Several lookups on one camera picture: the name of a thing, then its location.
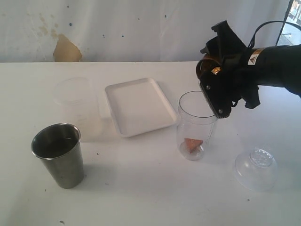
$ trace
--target white tray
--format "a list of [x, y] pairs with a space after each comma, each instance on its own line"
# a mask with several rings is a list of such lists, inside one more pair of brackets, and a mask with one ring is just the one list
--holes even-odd
[[176, 123], [177, 115], [151, 78], [110, 85], [105, 88], [116, 131], [132, 137]]

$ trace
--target yellow warning sticker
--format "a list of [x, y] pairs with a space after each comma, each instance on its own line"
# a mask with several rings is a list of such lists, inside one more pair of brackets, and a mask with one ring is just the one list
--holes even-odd
[[255, 65], [257, 58], [259, 56], [259, 54], [264, 50], [264, 48], [258, 48], [257, 50], [255, 50], [252, 55], [250, 56], [250, 59], [248, 61], [248, 65]]

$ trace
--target metal cup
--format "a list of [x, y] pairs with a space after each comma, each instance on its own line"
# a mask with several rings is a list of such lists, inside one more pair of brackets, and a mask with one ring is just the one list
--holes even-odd
[[77, 127], [60, 123], [43, 129], [32, 140], [32, 153], [62, 188], [73, 188], [84, 178], [79, 139]]

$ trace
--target white table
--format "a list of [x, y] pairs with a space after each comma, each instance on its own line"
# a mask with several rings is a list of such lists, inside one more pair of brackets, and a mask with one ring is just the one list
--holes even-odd
[[[200, 161], [176, 149], [175, 126], [133, 138], [117, 136], [104, 88], [152, 77], [177, 109], [181, 94], [199, 90], [196, 62], [0, 64], [1, 226], [301, 225], [301, 100], [285, 89], [260, 88], [262, 105], [219, 120], [212, 150]], [[103, 134], [82, 143], [87, 175], [59, 188], [30, 149], [34, 135], [59, 122], [52, 89], [70, 77], [96, 89]], [[233, 177], [235, 157], [273, 145], [279, 179], [270, 192], [245, 189]]]

